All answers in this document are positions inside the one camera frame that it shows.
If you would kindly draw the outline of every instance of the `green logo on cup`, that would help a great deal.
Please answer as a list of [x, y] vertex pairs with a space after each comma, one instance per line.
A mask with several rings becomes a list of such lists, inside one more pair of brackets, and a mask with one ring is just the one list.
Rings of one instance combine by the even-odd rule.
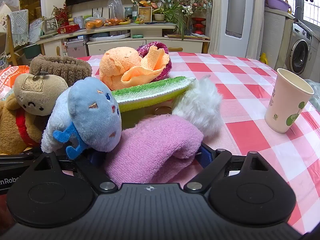
[[294, 123], [294, 121], [298, 118], [301, 110], [304, 108], [305, 105], [306, 105], [305, 102], [301, 102], [299, 104], [299, 106], [298, 106], [299, 107], [299, 111], [296, 114], [290, 115], [288, 117], [287, 121], [285, 122], [287, 124], [287, 126], [291, 126]]

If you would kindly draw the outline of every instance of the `purple knitted item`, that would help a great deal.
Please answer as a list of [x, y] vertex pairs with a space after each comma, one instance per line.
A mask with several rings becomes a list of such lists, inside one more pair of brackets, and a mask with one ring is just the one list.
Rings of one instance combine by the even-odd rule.
[[[139, 52], [139, 56], [140, 57], [145, 57], [145, 55], [148, 54], [149, 52], [149, 48], [151, 46], [156, 46], [158, 49], [164, 49], [164, 52], [166, 54], [169, 54], [168, 48], [165, 44], [163, 44], [162, 42], [159, 41], [153, 41], [148, 43], [147, 45], [144, 46], [140, 46], [137, 51]], [[159, 76], [157, 76], [153, 81], [158, 81], [161, 80], [165, 77], [165, 75], [167, 75], [169, 73], [169, 71], [172, 68], [172, 63], [171, 63], [171, 59], [169, 59], [169, 63], [166, 65], [166, 67], [162, 70], [162, 72], [160, 73]]]
[[166, 183], [190, 165], [203, 134], [177, 115], [158, 115], [123, 130], [119, 144], [106, 155], [104, 168], [122, 183]]

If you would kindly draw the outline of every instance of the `green and white scrubbing pad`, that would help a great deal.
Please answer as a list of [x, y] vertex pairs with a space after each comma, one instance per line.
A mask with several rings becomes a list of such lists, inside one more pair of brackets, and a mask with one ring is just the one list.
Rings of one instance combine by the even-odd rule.
[[182, 94], [195, 78], [175, 77], [156, 82], [114, 90], [120, 112], [126, 112], [170, 100]]

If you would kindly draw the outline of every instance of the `paper cup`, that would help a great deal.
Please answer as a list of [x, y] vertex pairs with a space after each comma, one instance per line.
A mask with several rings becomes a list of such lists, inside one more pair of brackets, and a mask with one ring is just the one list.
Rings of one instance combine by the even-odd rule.
[[291, 71], [278, 68], [277, 73], [264, 119], [272, 130], [285, 133], [315, 92], [307, 82]]

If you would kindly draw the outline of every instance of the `wooden drawer handle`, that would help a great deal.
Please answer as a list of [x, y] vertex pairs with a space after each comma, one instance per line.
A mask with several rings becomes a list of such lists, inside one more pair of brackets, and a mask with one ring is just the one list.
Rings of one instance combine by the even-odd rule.
[[183, 51], [183, 48], [171, 48], [171, 47], [169, 47], [168, 51], [169, 52], [181, 52], [181, 51]]

